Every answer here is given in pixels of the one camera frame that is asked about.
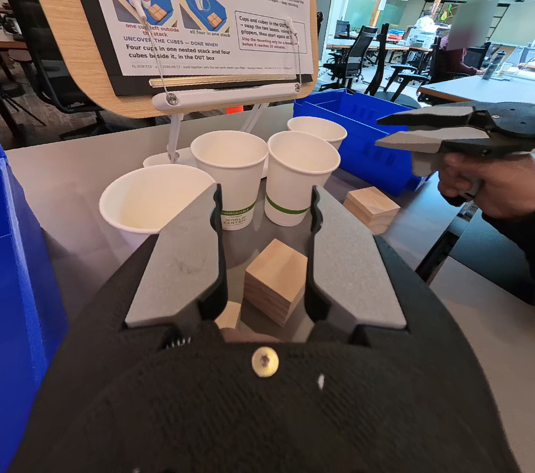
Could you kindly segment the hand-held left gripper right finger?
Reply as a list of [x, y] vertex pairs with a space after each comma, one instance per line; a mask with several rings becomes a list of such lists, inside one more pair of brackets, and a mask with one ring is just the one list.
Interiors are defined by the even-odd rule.
[[407, 326], [376, 238], [319, 185], [311, 192], [304, 307], [312, 322], [352, 335], [361, 325]]

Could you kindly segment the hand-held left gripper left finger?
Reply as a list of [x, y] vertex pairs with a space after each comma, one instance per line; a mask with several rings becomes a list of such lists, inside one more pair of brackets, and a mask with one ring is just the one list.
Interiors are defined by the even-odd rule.
[[210, 185], [161, 229], [125, 318], [128, 328], [195, 329], [228, 302], [222, 186]]

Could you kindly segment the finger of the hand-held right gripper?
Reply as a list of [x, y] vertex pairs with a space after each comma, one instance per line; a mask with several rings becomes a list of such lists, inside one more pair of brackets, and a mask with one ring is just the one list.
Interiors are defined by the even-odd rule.
[[467, 124], [474, 112], [473, 106], [464, 104], [430, 106], [384, 116], [376, 123], [414, 128], [452, 128]]
[[378, 147], [410, 152], [411, 172], [417, 177], [427, 177], [440, 169], [443, 154], [439, 153], [444, 140], [444, 130], [398, 131], [378, 139]]

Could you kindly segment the wooden cube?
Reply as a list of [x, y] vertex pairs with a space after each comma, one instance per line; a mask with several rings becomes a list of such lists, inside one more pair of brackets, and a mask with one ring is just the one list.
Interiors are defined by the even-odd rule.
[[275, 239], [250, 263], [244, 300], [284, 326], [304, 295], [307, 257]]
[[215, 319], [219, 329], [236, 329], [240, 319], [241, 303], [228, 301], [223, 312]]
[[400, 211], [400, 206], [375, 187], [347, 193], [344, 207], [375, 235], [384, 234]]

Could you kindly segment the white paper cup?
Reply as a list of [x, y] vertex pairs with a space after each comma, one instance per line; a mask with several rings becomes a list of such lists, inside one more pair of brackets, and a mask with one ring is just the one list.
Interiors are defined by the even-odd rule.
[[277, 225], [297, 226], [310, 209], [312, 188], [324, 186], [339, 167], [339, 152], [324, 139], [301, 131], [274, 134], [267, 146], [264, 212]]
[[289, 131], [300, 131], [321, 138], [336, 150], [348, 135], [347, 130], [340, 124], [314, 116], [293, 117], [286, 125]]
[[99, 212], [136, 250], [214, 183], [209, 174], [188, 165], [137, 169], [104, 190]]
[[191, 143], [197, 167], [222, 187], [222, 227], [236, 231], [253, 218], [267, 143], [260, 137], [235, 130], [217, 130]]

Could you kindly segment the person's right hand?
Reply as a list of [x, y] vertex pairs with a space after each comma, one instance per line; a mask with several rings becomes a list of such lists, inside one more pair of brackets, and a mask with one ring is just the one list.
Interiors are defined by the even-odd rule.
[[439, 170], [438, 189], [444, 196], [457, 197], [472, 188], [467, 176], [481, 180], [474, 202], [487, 216], [518, 220], [534, 213], [532, 155], [500, 160], [446, 154]]

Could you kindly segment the white office table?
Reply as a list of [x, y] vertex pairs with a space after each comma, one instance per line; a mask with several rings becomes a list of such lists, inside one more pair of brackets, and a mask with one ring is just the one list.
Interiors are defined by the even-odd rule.
[[418, 93], [450, 102], [521, 102], [534, 104], [534, 73], [485, 80], [481, 75], [423, 85]]

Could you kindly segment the blue plastic bin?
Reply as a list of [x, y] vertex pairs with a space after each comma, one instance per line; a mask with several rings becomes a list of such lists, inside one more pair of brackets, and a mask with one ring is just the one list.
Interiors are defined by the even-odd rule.
[[67, 329], [43, 230], [1, 149], [1, 472]]
[[378, 125], [377, 120], [408, 110], [362, 93], [330, 89], [296, 99], [293, 115], [319, 117], [340, 124], [347, 131], [347, 137], [339, 147], [339, 167], [385, 193], [399, 196], [404, 191], [416, 191], [431, 177], [412, 173], [408, 151], [375, 145], [386, 135], [408, 129], [407, 126]]

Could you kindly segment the wooden document stand board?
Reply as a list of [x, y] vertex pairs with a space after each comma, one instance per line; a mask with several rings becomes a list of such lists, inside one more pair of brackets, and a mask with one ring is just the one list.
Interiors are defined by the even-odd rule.
[[[93, 102], [96, 102], [97, 105], [105, 110], [133, 119], [156, 115], [171, 115], [171, 109], [160, 111], [152, 104], [153, 96], [160, 94], [157, 89], [152, 89], [151, 92], [145, 95], [116, 96], [81, 0], [39, 0], [39, 2], [70, 75], [77, 86]], [[314, 27], [316, 19], [315, 2], [316, 0], [310, 0], [311, 26], [309, 30], [314, 71], [311, 78], [303, 83], [301, 92], [296, 98], [311, 94], [318, 79], [318, 40], [316, 28]], [[236, 80], [236, 75], [229, 77], [217, 76], [215, 80], [217, 89], [254, 87], [238, 87], [239, 82]], [[207, 89], [208, 85], [206, 76], [181, 78], [180, 81], [187, 83], [185, 89], [183, 85], [174, 85], [174, 80], [157, 79], [156, 82], [158, 84], [166, 82], [166, 87], [171, 89], [171, 92]], [[269, 79], [269, 84], [284, 82], [296, 81]]]

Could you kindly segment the white stand frame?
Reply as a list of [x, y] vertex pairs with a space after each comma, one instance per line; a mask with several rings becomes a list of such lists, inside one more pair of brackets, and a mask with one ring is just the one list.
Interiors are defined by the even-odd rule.
[[197, 167], [190, 148], [177, 149], [181, 122], [185, 114], [204, 110], [207, 104], [228, 108], [257, 101], [251, 115], [247, 117], [241, 128], [241, 131], [250, 133], [262, 112], [268, 108], [269, 103], [274, 98], [294, 100], [300, 94], [301, 87], [299, 82], [284, 82], [239, 89], [196, 89], [154, 95], [152, 104], [156, 109], [160, 111], [172, 110], [169, 139], [166, 153], [147, 157], [143, 162], [143, 167], [148, 168], [161, 164], [182, 164]]

